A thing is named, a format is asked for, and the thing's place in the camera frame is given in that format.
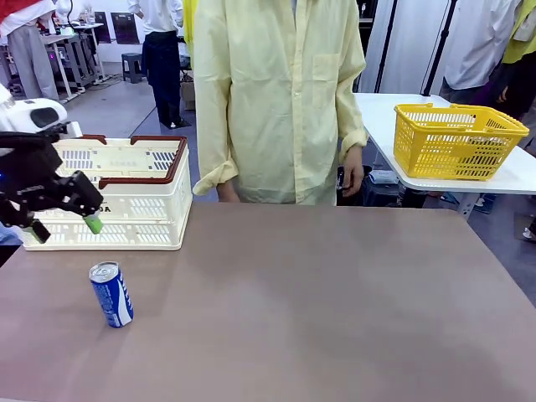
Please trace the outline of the person's right hand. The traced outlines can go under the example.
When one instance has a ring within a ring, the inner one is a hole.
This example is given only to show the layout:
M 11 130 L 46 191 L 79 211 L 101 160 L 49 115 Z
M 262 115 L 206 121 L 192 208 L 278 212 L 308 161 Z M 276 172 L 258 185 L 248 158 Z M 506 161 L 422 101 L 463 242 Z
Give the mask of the person's right hand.
M 231 180 L 220 183 L 216 187 L 219 201 L 222 203 L 239 203 L 240 197 L 235 192 L 234 185 Z

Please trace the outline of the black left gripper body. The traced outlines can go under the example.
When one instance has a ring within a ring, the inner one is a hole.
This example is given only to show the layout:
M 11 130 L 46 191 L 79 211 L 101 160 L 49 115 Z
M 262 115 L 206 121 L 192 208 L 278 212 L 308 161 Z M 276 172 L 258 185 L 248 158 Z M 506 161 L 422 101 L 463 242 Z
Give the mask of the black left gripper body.
M 59 206 L 62 160 L 54 148 L 59 134 L 1 133 L 1 222 L 29 227 L 33 213 Z

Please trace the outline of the person's left hand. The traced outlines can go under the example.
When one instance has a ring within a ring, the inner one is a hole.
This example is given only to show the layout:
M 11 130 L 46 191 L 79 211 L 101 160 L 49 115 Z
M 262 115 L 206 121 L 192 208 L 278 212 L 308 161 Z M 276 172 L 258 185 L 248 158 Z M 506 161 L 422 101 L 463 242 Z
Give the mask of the person's left hand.
M 364 170 L 361 159 L 347 157 L 343 164 L 342 196 L 349 198 L 356 195 L 361 188 L 363 177 Z

